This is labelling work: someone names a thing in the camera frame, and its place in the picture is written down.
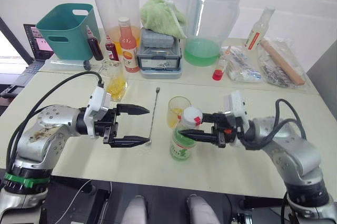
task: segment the white bottle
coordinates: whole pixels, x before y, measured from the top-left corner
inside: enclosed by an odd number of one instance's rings
[[[259,21],[257,21],[248,36],[248,39],[246,40],[246,43],[244,46],[247,50],[255,50],[257,45],[261,42],[263,39],[265,33],[268,30],[269,27],[269,20],[272,17],[273,13],[275,12],[275,8],[273,6],[267,6]]]

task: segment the wooden rolling pin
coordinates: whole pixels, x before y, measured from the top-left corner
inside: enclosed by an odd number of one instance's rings
[[[283,59],[283,57],[272,47],[265,39],[262,40],[261,45],[269,53],[271,58],[277,62],[281,69],[289,76],[289,78],[296,85],[303,85],[305,81],[296,73],[296,71]]]

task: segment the laptop screen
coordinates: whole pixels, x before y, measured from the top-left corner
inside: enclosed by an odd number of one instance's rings
[[[46,40],[42,37],[42,34],[35,27],[35,25],[24,24],[23,25],[31,45],[34,57],[37,61],[45,61],[53,55],[53,50],[48,45]]]

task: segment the plastic bag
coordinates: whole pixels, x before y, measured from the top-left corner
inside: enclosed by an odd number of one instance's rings
[[[261,82],[261,73],[250,66],[244,51],[242,46],[232,46],[228,55],[224,53],[224,58],[227,60],[227,75],[230,79],[238,82]]]
[[[268,42],[295,72],[305,80],[305,73],[289,49],[287,42],[284,40],[268,40]],[[262,46],[258,46],[257,52],[259,55],[259,66],[268,83],[293,89],[303,86],[296,85]]]

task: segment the clear plastic cup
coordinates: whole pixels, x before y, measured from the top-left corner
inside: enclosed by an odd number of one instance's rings
[[[237,17],[240,0],[190,0],[187,11],[185,59],[208,66],[219,58],[222,42],[228,38]]]
[[[132,34],[136,38],[137,46],[140,39],[140,8],[139,0],[95,0],[100,14],[104,31],[115,43],[119,55],[122,54],[120,46],[120,27],[118,18],[126,16],[130,19]]]
[[[111,100],[115,102],[122,100],[127,89],[127,81],[121,62],[104,60],[98,73],[104,80],[104,89],[111,95]]]
[[[175,96],[168,102],[167,108],[167,124],[171,129],[174,129],[184,109],[191,106],[191,102],[183,96]]]

